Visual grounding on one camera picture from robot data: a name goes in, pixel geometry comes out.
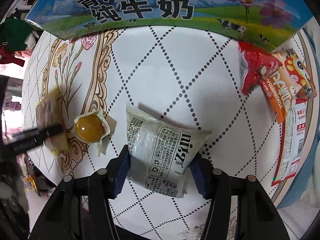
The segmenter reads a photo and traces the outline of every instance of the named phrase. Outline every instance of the snack package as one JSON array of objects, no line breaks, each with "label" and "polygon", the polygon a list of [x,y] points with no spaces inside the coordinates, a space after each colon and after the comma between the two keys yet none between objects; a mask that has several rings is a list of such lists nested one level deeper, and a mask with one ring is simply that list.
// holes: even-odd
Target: snack package
[{"label": "snack package", "polygon": [[210,134],[175,127],[127,105],[128,177],[148,190],[183,197],[185,170]]},{"label": "snack package", "polygon": [[[61,124],[64,127],[61,113],[61,100],[59,90],[53,89],[36,107],[36,120],[38,129],[45,129],[49,126]],[[49,137],[44,141],[53,155],[61,151],[68,152],[69,145],[66,132]]]},{"label": "snack package", "polygon": [[294,99],[282,125],[281,146],[272,186],[295,176],[306,130],[307,99]]},{"label": "snack package", "polygon": [[274,54],[282,62],[269,78],[261,81],[278,123],[285,120],[294,96],[308,98],[316,96],[316,89],[305,65],[293,49]]},{"label": "snack package", "polygon": [[253,44],[239,41],[239,65],[241,91],[248,95],[250,90],[276,71],[282,63],[270,53]]},{"label": "snack package", "polygon": [[94,144],[98,148],[98,157],[102,150],[102,139],[110,133],[110,127],[104,118],[103,110],[78,115],[71,132],[79,140]]}]

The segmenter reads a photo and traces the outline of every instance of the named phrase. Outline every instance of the orange snack package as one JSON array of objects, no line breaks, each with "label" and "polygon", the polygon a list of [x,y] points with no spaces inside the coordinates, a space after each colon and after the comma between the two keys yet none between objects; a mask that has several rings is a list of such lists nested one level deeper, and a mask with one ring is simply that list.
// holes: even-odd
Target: orange snack package
[{"label": "orange snack package", "polygon": [[283,65],[260,83],[276,112],[277,122],[282,123],[291,108],[293,97],[315,97],[316,90],[305,65],[293,49],[275,53],[273,56]]}]

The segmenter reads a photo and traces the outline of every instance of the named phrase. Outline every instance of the white snack bag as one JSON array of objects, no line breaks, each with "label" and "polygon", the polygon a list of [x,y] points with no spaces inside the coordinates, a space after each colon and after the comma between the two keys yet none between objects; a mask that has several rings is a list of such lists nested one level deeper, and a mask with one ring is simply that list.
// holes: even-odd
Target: white snack bag
[{"label": "white snack bag", "polygon": [[153,192],[183,197],[185,169],[210,134],[178,128],[127,105],[128,177]]}]

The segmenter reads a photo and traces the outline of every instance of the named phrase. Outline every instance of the round table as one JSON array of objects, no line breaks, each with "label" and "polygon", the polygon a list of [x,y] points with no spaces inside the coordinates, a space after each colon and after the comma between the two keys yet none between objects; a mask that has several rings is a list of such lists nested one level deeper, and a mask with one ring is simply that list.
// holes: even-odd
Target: round table
[{"label": "round table", "polygon": [[[303,32],[283,45],[294,48],[312,72],[319,91],[315,61]],[[64,94],[63,119],[70,153],[53,156],[45,147],[28,154],[55,184],[63,176],[91,175],[120,153],[126,136],[126,104],[189,129],[210,129],[199,152],[230,176],[257,176],[277,204],[292,180],[271,187],[280,149],[280,126],[263,91],[240,91],[238,44],[207,31],[167,26],[124,28],[62,41],[44,32],[24,76],[23,128],[36,127],[37,103],[58,86]],[[316,131],[319,96],[309,100],[307,131],[300,166]],[[71,133],[74,118],[103,109],[111,133],[105,155]],[[189,169],[184,198],[153,193],[126,180],[122,193],[110,200],[116,225],[149,239],[198,239],[210,201],[198,194]],[[236,227],[232,199],[228,239]]]}]

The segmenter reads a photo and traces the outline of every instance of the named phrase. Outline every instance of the silver rivet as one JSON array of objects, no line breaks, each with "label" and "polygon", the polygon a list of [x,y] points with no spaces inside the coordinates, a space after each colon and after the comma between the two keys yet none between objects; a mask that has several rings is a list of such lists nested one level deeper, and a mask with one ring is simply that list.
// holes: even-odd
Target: silver rivet
[{"label": "silver rivet", "polygon": [[99,175],[104,175],[104,174],[106,174],[106,173],[107,173],[107,170],[104,169],[104,168],[98,170],[98,174],[99,174]]},{"label": "silver rivet", "polygon": [[249,180],[249,181],[252,181],[252,182],[253,182],[253,181],[256,181],[256,179],[257,179],[257,178],[256,178],[255,176],[253,176],[253,175],[249,175],[249,176],[248,176],[248,180]]},{"label": "silver rivet", "polygon": [[63,180],[65,182],[69,182],[70,180],[72,180],[72,176],[71,175],[64,176]]},{"label": "silver rivet", "polygon": [[221,174],[222,174],[222,170],[220,170],[220,169],[214,169],[214,170],[213,170],[213,173],[216,174],[216,175],[221,175]]}]

